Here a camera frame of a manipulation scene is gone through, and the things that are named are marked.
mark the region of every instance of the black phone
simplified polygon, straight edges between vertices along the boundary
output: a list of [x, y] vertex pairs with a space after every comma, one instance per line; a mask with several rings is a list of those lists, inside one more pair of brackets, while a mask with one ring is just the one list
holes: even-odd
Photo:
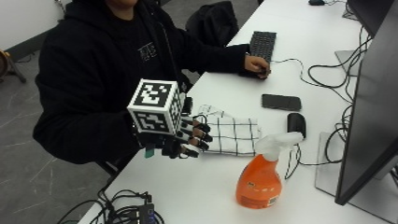
[[301, 100], [297, 96], [263, 94], [261, 105], [267, 108], [299, 111], [301, 109]]

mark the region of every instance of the hand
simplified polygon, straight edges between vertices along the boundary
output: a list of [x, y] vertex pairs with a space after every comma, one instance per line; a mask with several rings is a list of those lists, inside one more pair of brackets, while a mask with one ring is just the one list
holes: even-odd
[[[201, 150], [208, 150], [209, 146], [207, 143], [213, 141], [213, 137], [208, 134], [211, 132], [211, 127], [207, 124], [200, 123], [196, 119], [193, 120], [193, 127], [195, 128], [188, 145], [199, 147]], [[191, 157], [199, 156], [199, 153], [185, 146], [181, 146], [180, 153]]]
[[245, 69], [256, 72], [260, 78], [268, 78], [272, 73], [272, 68], [264, 58], [257, 56], [247, 55], [245, 56]]
[[181, 126], [181, 131], [179, 131], [176, 136], [159, 133], [139, 133], [138, 137], [143, 147], [161, 148], [163, 156], [169, 156], [175, 159], [176, 157], [181, 158], [180, 154], [185, 154], [189, 157], [199, 156], [197, 151], [191, 150], [183, 144], [199, 147], [201, 150], [209, 148], [207, 143], [213, 141], [213, 137], [208, 134], [209, 132], [209, 126], [193, 119], [192, 125], [185, 123], [185, 126]]

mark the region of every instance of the checkered cloth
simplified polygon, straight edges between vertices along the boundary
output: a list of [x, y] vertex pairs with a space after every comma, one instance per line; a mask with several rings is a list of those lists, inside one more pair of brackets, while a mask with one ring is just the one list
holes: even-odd
[[203, 152], [231, 154], [236, 156], [255, 156], [255, 144], [260, 137], [257, 119], [232, 118], [223, 110], [211, 105], [199, 108], [200, 122], [207, 122], [212, 128], [209, 134], [213, 142]]

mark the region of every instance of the computer monitor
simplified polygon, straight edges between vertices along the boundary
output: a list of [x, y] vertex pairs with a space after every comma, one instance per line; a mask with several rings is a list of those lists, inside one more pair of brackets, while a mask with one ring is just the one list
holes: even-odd
[[[329, 156], [343, 162], [317, 166], [316, 187], [339, 204], [352, 204], [398, 223], [398, 188], [386, 175], [398, 162], [398, 1], [373, 39], [360, 66], [347, 142], [335, 136]], [[327, 161], [320, 138], [319, 162]]]
[[348, 1], [351, 10], [372, 37], [374, 37], [377, 34], [393, 2], [394, 0]]
[[336, 202], [340, 204], [351, 200], [398, 155], [397, 36], [398, 1], [390, 8], [360, 67], [336, 193]]
[[[377, 34], [393, 2], [394, 0], [348, 0], [351, 11], [356, 19], [360, 20], [364, 25], [370, 37], [374, 37]], [[339, 50], [336, 52], [337, 59], [341, 63], [345, 62], [352, 55], [353, 50]], [[358, 65], [362, 58], [364, 54], [360, 55], [360, 60], [351, 60], [353, 61], [353, 65], [351, 61], [343, 65], [349, 75], [358, 76]]]

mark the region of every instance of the spray bottle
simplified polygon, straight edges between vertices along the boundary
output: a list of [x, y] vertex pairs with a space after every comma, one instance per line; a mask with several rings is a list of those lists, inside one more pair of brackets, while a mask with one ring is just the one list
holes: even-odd
[[249, 208], [272, 206], [283, 191], [276, 171], [279, 154], [304, 139], [303, 133], [281, 133], [265, 136], [256, 142], [257, 156], [249, 162], [237, 182], [237, 202]]

